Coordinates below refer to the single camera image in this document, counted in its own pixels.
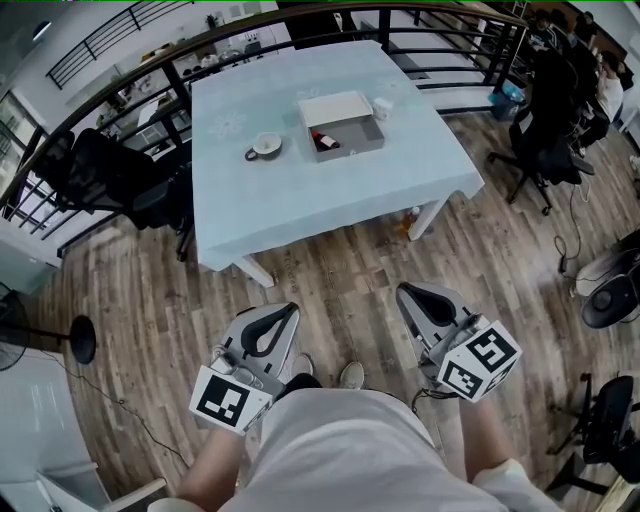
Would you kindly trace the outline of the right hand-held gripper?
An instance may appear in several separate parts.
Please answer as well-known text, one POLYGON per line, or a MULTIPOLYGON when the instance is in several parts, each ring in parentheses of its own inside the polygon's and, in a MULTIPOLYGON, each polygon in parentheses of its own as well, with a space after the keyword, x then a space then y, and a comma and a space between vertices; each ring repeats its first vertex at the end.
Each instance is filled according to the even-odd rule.
POLYGON ((419 369, 434 391, 476 403, 504 381, 522 355, 501 322, 465 312, 466 302, 452 289, 403 282, 396 303, 422 347, 419 369))

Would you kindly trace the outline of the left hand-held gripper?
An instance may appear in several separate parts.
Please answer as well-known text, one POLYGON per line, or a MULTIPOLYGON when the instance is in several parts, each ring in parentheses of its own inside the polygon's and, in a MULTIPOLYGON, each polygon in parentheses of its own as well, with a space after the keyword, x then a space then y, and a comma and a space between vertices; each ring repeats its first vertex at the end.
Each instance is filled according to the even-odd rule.
POLYGON ((238 314, 201 366, 189 411, 206 424, 238 435, 272 407, 284 389, 281 377, 300 320, 293 302, 272 303, 238 314))

